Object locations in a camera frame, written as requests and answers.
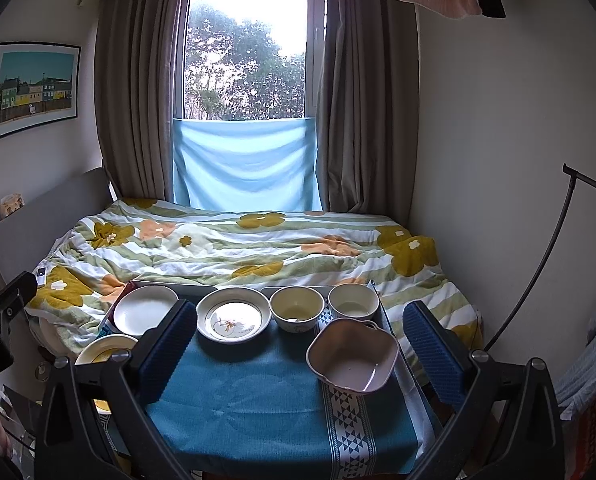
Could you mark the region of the pink square bowl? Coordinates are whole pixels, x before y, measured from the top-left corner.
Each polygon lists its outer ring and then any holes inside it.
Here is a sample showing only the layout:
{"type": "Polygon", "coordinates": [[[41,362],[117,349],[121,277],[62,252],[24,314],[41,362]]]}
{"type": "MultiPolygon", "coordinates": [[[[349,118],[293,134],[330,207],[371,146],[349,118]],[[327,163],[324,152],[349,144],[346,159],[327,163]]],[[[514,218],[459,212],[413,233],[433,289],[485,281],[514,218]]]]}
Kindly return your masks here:
{"type": "Polygon", "coordinates": [[[399,353],[398,341],[373,321],[337,318],[314,338],[305,360],[321,382],[369,394],[386,385],[399,353]]]}

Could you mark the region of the plain white plate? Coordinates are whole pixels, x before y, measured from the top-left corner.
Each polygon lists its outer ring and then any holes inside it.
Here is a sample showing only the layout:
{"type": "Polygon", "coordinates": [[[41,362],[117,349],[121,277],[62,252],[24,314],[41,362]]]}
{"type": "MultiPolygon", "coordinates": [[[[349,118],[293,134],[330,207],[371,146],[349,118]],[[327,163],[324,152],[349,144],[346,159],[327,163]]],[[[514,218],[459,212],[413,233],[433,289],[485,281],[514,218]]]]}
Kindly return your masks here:
{"type": "Polygon", "coordinates": [[[112,322],[121,333],[141,337],[158,326],[177,300],[179,296],[167,286],[140,286],[118,301],[112,322]]]}

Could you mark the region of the light blue window cloth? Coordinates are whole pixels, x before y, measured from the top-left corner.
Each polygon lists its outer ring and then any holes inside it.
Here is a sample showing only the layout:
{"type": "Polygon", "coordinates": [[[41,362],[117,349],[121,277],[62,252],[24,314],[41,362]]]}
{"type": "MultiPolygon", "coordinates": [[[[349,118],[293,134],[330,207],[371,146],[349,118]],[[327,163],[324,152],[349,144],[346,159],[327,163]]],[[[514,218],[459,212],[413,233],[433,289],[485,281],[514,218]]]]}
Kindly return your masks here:
{"type": "Polygon", "coordinates": [[[307,118],[174,119],[173,200],[208,211],[320,211],[307,118]]]}

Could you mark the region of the beige trinket on headboard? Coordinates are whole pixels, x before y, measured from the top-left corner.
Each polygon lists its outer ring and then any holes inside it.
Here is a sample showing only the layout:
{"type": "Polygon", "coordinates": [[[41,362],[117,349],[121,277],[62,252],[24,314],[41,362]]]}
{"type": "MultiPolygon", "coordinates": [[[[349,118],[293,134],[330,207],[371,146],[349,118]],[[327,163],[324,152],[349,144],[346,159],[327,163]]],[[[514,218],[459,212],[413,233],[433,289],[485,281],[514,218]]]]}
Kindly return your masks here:
{"type": "Polygon", "coordinates": [[[23,206],[25,206],[25,202],[20,193],[8,194],[2,197],[0,200],[0,218],[7,218],[23,206]]]}

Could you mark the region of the cream ribbed bowl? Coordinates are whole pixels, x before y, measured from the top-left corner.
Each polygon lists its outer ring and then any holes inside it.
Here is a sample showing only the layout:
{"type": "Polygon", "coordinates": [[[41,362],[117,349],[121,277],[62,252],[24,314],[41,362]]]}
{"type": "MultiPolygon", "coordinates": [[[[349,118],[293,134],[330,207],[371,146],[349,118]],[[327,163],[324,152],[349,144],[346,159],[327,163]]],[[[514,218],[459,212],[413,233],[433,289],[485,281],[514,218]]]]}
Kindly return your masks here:
{"type": "Polygon", "coordinates": [[[311,287],[288,286],[273,293],[270,307],[281,330],[302,334],[313,330],[324,311],[325,300],[311,287]]]}

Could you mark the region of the teal patterned tablecloth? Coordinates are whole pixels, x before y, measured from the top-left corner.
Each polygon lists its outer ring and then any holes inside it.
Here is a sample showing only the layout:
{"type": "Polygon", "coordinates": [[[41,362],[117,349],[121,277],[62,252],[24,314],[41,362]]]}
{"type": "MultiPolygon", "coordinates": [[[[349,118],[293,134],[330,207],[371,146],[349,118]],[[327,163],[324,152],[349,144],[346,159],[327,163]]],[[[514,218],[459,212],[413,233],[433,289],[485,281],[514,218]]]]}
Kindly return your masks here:
{"type": "Polygon", "coordinates": [[[367,396],[327,386],[307,366],[317,330],[270,324],[243,344],[195,334],[146,413],[187,470],[249,479],[408,474],[440,424],[404,362],[367,396]]]}

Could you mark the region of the duck pattern deep plate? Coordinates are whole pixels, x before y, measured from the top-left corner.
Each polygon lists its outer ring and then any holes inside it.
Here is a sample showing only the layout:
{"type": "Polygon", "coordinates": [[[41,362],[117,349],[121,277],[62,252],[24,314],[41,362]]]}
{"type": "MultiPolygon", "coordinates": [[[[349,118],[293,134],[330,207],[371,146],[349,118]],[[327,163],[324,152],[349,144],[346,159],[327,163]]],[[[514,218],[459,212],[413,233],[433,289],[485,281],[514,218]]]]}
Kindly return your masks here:
{"type": "Polygon", "coordinates": [[[265,331],[270,300],[255,289],[228,287],[210,292],[196,307],[197,330],[219,344],[241,344],[265,331]]]}

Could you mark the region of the grey headboard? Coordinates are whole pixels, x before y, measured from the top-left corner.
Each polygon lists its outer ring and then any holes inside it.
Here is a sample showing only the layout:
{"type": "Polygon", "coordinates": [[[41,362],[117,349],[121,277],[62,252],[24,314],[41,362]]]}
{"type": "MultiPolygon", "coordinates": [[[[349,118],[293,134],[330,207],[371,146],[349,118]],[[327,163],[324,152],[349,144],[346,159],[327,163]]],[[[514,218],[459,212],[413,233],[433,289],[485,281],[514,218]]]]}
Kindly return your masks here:
{"type": "Polygon", "coordinates": [[[32,271],[52,251],[55,240],[111,203],[106,171],[96,168],[60,183],[1,220],[2,281],[9,283],[20,272],[32,271]]]}

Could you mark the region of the yellow rimmed plate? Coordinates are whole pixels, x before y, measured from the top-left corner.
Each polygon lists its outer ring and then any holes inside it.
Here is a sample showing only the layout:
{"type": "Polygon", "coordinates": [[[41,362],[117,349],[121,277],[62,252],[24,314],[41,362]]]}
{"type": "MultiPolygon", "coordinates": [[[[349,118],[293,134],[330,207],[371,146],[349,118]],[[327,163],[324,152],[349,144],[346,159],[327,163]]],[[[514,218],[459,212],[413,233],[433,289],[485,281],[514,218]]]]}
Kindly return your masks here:
{"type": "Polygon", "coordinates": [[[131,350],[138,340],[132,336],[112,334],[100,337],[89,344],[77,357],[77,365],[106,361],[117,350],[131,350]]]}

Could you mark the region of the framed houses picture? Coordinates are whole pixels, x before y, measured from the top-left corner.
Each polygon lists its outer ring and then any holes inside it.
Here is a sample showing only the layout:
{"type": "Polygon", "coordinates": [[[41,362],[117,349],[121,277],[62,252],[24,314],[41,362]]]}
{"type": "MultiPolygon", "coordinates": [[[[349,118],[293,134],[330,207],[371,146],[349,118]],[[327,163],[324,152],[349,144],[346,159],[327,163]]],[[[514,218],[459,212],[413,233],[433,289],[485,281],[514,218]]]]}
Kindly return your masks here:
{"type": "Polygon", "coordinates": [[[81,48],[0,42],[0,140],[79,116],[81,48]]]}

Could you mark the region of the brown curtain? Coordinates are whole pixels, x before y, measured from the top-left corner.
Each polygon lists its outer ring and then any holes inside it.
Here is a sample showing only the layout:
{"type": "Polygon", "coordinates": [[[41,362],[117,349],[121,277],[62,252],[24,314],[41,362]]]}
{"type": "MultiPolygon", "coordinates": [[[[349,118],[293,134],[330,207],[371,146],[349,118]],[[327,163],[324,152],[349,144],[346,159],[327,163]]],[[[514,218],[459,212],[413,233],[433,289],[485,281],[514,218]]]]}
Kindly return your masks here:
{"type": "Polygon", "coordinates": [[[419,126],[415,6],[328,0],[316,107],[324,208],[409,223],[419,126]]]}
{"type": "Polygon", "coordinates": [[[98,143],[120,197],[172,200],[171,128],[182,0],[100,0],[94,55],[98,143]]]}

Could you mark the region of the small white bowl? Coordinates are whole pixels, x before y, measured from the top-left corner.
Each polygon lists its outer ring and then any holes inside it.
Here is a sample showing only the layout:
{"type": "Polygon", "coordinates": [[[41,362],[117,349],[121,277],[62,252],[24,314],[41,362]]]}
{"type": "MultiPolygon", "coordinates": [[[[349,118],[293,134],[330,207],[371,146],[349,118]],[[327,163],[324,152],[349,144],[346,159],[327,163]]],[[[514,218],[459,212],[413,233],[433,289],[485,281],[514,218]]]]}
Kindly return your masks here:
{"type": "Polygon", "coordinates": [[[361,284],[340,284],[328,294],[327,301],[335,318],[354,318],[366,321],[379,308],[379,298],[374,289],[361,284]]]}

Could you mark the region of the left brown curtain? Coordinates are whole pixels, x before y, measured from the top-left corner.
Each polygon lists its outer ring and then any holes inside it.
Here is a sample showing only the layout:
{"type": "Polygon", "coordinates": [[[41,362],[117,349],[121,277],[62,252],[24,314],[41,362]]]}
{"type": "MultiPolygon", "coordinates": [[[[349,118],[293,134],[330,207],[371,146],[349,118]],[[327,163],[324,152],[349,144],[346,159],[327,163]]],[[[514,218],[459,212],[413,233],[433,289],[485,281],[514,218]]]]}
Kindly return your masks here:
{"type": "Polygon", "coordinates": [[[182,0],[100,0],[94,55],[98,143],[120,197],[172,200],[171,128],[182,0]]]}

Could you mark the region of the floral duvet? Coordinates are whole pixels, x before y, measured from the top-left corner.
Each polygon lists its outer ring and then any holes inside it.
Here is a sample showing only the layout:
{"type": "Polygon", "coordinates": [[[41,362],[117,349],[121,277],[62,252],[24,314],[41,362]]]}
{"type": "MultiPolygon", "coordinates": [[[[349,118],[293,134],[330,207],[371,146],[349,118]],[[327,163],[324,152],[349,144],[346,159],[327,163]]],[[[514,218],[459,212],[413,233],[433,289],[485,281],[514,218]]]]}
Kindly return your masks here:
{"type": "Polygon", "coordinates": [[[375,284],[393,333],[420,300],[470,349],[481,314],[441,269],[435,242],[370,214],[211,212],[163,200],[116,200],[80,219],[36,266],[28,315],[80,353],[132,281],[221,288],[375,284]]]}

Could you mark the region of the right brown curtain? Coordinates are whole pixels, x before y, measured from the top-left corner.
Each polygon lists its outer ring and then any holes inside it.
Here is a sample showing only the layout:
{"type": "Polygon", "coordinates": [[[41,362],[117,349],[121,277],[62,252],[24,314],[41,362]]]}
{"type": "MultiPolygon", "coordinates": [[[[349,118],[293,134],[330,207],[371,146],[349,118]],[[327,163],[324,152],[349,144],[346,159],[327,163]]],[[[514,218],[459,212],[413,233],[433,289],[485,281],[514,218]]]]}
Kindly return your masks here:
{"type": "Polygon", "coordinates": [[[409,223],[419,126],[415,6],[328,0],[316,107],[324,208],[409,223]]]}

